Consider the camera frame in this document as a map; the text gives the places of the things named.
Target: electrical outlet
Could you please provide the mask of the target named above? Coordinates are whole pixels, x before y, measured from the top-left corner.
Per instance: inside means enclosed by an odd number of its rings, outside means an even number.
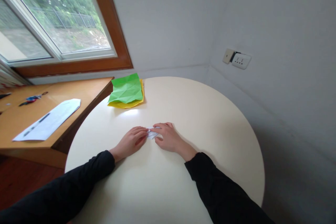
[[[224,58],[223,58],[223,62],[226,63],[226,64],[229,64],[234,53],[235,53],[234,50],[226,49],[225,54],[224,54]]]
[[[246,54],[236,53],[232,60],[232,65],[241,69],[246,69],[251,61],[251,56]]]

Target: white paper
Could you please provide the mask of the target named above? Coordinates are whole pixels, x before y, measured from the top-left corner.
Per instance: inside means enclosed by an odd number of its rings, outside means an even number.
[[[156,137],[159,133],[153,132],[148,130],[148,138],[153,139],[154,137]]]
[[[47,140],[80,105],[80,99],[71,99],[60,103],[49,112],[50,114],[43,121],[39,122],[45,115],[17,135],[13,141]]]

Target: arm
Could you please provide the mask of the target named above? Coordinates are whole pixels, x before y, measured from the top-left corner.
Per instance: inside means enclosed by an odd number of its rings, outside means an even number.
[[[246,192],[216,168],[204,153],[185,166],[213,223],[274,223]]]
[[[160,148],[178,153],[196,186],[213,223],[274,223],[246,192],[216,168],[212,160],[197,151],[176,133],[171,123],[155,124],[151,131]]]
[[[109,175],[115,162],[138,151],[147,129],[135,127],[110,151],[103,151],[63,176],[0,212],[0,223],[67,223],[82,209],[95,184]]]

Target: wooden desk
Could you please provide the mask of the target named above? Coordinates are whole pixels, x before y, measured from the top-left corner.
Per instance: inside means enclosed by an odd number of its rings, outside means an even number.
[[[64,168],[71,142],[90,111],[112,92],[113,78],[60,82],[11,89],[12,94],[1,99],[0,154],[14,156]],[[19,107],[28,96],[40,95],[40,100]],[[12,140],[23,130],[65,100],[80,99],[80,107],[47,140]]]

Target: floor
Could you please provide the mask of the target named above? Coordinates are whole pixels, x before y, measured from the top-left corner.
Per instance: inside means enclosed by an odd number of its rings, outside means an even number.
[[[64,174],[64,169],[0,156],[0,211]]]

